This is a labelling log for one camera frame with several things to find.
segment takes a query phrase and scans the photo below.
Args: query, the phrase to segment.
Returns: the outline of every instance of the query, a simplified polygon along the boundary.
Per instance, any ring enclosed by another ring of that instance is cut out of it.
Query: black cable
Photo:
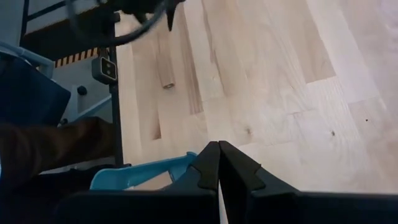
[[[76,36],[81,41],[94,44],[97,47],[119,46],[119,45],[123,45],[123,44],[132,42],[132,41],[140,38],[142,35],[147,33],[150,30],[150,28],[152,28],[156,24],[156,22],[158,22],[162,18],[163,14],[165,14],[165,11],[167,8],[167,6],[166,6],[167,0],[161,2],[158,6],[156,6],[154,15],[149,20],[145,21],[140,26],[140,28],[132,31],[129,34],[115,37],[113,39],[112,38],[91,39],[91,38],[88,38],[87,35],[83,31],[81,31],[81,29],[78,25],[77,15],[76,15],[75,7],[72,3],[72,0],[65,0],[65,2],[67,4],[67,12],[68,12],[69,20],[70,20],[70,25],[71,25],[72,30],[75,32]]]

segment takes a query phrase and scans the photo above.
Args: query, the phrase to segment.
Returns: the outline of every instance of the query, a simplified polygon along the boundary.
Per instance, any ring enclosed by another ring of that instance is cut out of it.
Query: yellow and black striped edge
[[[58,59],[55,62],[55,68],[59,68],[59,67],[68,65],[70,63],[75,63],[75,62],[78,62],[80,60],[84,60],[87,58],[96,57],[96,56],[98,56],[98,54],[99,54],[98,48],[95,47],[93,49],[88,49],[81,53],[77,53],[75,55],[69,55],[67,57]]]

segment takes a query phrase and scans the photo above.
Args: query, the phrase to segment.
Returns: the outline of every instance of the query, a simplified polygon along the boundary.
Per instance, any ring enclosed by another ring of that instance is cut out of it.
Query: wood grain
[[[184,2],[172,32],[164,19],[117,48],[124,161],[227,140],[300,190],[398,193],[397,11],[394,0]],[[136,25],[122,16],[116,33]]]

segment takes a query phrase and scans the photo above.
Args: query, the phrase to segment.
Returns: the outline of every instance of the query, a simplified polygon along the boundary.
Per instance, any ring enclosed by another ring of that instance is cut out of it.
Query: dark fabric
[[[58,203],[74,193],[89,190],[91,180],[101,169],[70,170],[59,174],[38,175],[7,195],[0,196],[0,223],[52,223]]]
[[[56,126],[70,92],[23,59],[0,53],[0,124]]]
[[[0,193],[42,171],[114,155],[115,128],[86,118],[60,128],[0,126]]]

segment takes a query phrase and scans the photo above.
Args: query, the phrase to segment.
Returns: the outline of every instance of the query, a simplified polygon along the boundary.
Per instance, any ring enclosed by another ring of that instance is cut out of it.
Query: brown fabric
[[[114,155],[115,130],[99,118],[61,128],[0,126],[0,190],[11,190],[42,171]]]

